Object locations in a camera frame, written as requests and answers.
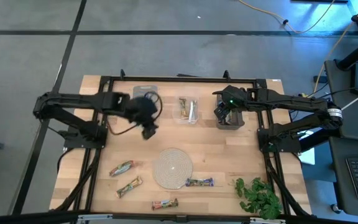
power cord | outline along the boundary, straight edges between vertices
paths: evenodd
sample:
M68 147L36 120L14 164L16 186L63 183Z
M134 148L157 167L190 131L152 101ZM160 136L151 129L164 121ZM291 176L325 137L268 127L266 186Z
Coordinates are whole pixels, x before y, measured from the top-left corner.
M318 22L320 22L320 20L321 20L321 19L326 15L326 13L328 12L328 9L331 8L331 6L334 4L335 0L333 0L333 1L330 3L330 5L328 6L327 10L323 13L323 15L320 17L320 19L318 19L317 22L316 22L313 26L311 26L309 29L307 29L307 30L305 30L305 31L296 31L296 30L290 25L288 19L284 19L282 16L280 16L280 15L274 13L274 12L269 12L269 11L266 11L266 10L263 10L263 9L259 9L259 8L257 8L257 7L251 6L250 4L248 4L248 3L246 3L246 2L244 2L244 1L242 1L242 0L239 0L239 2L241 2L242 4L244 4L244 5L248 6L248 7L250 7L251 9L255 9L256 11L264 12L264 13L266 13L266 14L269 14L269 15L275 16L275 17L277 17L277 18L280 18L280 19L283 21L283 25L288 26L294 33L296 33L296 34L303 34L303 33L305 33L305 32L308 32L309 30L311 30L314 26L317 25Z
M319 90L317 90L317 91L315 92L315 94L318 93L319 91L323 90L323 88L326 87L327 85L328 85L328 82L327 82L325 85L323 85L323 87L321 87Z
M63 157L65 157L66 154L68 154L69 152L71 152L71 150L73 150L74 148L68 148L60 157L59 160L57 161L57 173L59 173L59 169L60 169L60 163L63 159Z
M73 203L75 197L81 192L85 183L88 181L88 179L92 175L92 173L95 172L95 169L97 168L97 164L98 164L97 158L99 156L100 156L100 150L96 150L95 155L92 160L92 163L89 165L89 167L85 171L84 176L78 180L77 185L71 191L69 196L63 201L63 203L55 209L56 211L67 211L70 208L70 205Z
M51 130L51 131L53 131L53 132L55 132L56 134L60 135L62 138L64 138L64 137L62 136L62 134L60 134L58 131L56 131L55 129L51 128L50 126L48 126L48 129ZM63 157L64 157L67 153L69 153L71 150L73 150L73 148L68 148L68 149L59 157L59 160L57 161L57 172L58 172L58 173L59 173L59 169L60 169L60 163L61 163Z
M351 26L353 25L353 22L351 22L348 27L346 27L345 31L343 32L342 36L339 38L339 40L334 44L334 47L329 51L329 53L327 54L327 56L325 57L324 61L326 61L328 59L329 56L331 56L331 54L334 52L336 46L340 43L340 41L343 39L343 37L345 36L346 32L351 28ZM323 65L321 66L321 69L320 69L320 72L318 73L318 76L317 76L317 80L316 80L316 85L314 86L314 90L313 90L313 93L308 95L308 97L311 97L313 96L315 93L316 93L316 90L317 90L317 86L318 86L318 81L320 79L320 76L322 74L324 70L324 63Z
M299 111L296 111L296 115L295 115L295 117L291 118L291 119L292 119L292 121L294 121L294 120L295 120L295 118L298 116L298 113L299 113Z
M323 96L320 96L319 98L324 98L324 97L326 97L326 96L333 95L333 94L335 94L335 93L340 93L340 92L343 92L343 91L349 91L349 90L355 90L355 89L358 89L358 87L352 87L352 88L347 88L347 89L345 89L345 90L334 91L334 92L332 92L332 93L328 93L328 94L325 94L325 95L323 95Z

woven placemat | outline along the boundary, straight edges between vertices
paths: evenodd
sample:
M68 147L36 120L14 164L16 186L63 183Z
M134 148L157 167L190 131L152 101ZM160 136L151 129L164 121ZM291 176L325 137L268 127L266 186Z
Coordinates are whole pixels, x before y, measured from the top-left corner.
M162 151L153 167L155 181L166 189L181 188L192 172L193 163L188 154L175 148Z

green leafy vegetable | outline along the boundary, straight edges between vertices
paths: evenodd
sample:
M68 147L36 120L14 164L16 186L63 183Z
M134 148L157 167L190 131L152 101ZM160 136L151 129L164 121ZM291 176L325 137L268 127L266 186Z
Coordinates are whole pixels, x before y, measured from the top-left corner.
M250 213L258 213L263 219L275 219L281 214L280 199L272 192L269 184L263 182L260 177L255 178L252 186L246 188L244 180L236 180L236 191L239 197L244 196L248 203L240 202L241 208Z

granola bar wrapper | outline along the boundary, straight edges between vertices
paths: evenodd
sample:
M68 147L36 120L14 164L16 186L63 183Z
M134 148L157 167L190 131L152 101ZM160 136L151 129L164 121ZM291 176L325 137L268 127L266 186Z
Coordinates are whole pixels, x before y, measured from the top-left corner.
M152 210L160 208L177 207L179 205L178 199L174 200L163 200L161 202L152 202Z
M192 186L207 186L207 187L213 187L214 186L214 179L190 179L187 178L186 180L186 187L192 187Z
M129 170L134 165L135 165L134 161L126 161L125 163L120 164L116 168L114 168L112 171L110 171L110 177L114 177L118 174L121 174L121 173Z
M122 198L128 191L134 189L135 187L139 186L143 183L143 180L140 178L140 176L137 176L131 183L127 184L125 187L119 189L116 191L116 196L118 198Z

metal bracket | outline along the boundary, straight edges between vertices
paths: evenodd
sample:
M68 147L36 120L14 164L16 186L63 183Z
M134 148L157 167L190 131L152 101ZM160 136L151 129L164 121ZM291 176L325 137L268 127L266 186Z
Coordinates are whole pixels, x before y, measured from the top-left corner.
M257 224L285 224L285 220L264 220L263 218L250 218L250 223Z
M187 74L178 73L177 77L198 77L198 76L196 76L196 75L187 75Z
M256 79L256 84L258 86L258 88L267 88L267 82L266 79L264 78L257 78Z
M102 85L101 91L103 91L103 86L104 86L106 83L109 83L109 82L110 82L110 78L111 78L111 77L105 77L105 76L102 76L102 77L100 78L100 85Z
M124 77L125 77L124 69L121 69L121 71L119 72L119 76L120 76L120 79L121 79L122 81L124 81Z
M65 132L65 143L64 147L66 148L88 148L88 149L102 149L106 145L107 139L107 128L100 128L101 131L100 139L97 140L89 140L86 137L82 136L80 131L73 128L68 127L68 130Z
M187 220L187 215L177 215L177 223L186 223L188 222Z
M227 82L231 81L229 71L227 71L227 70L224 71L223 78L225 78Z
M112 219L112 214L97 214L97 215L79 215L78 221L90 221L90 220L106 220Z
M281 138L279 141L269 141L269 129L258 129L257 136L261 152L301 152L299 139L290 135Z

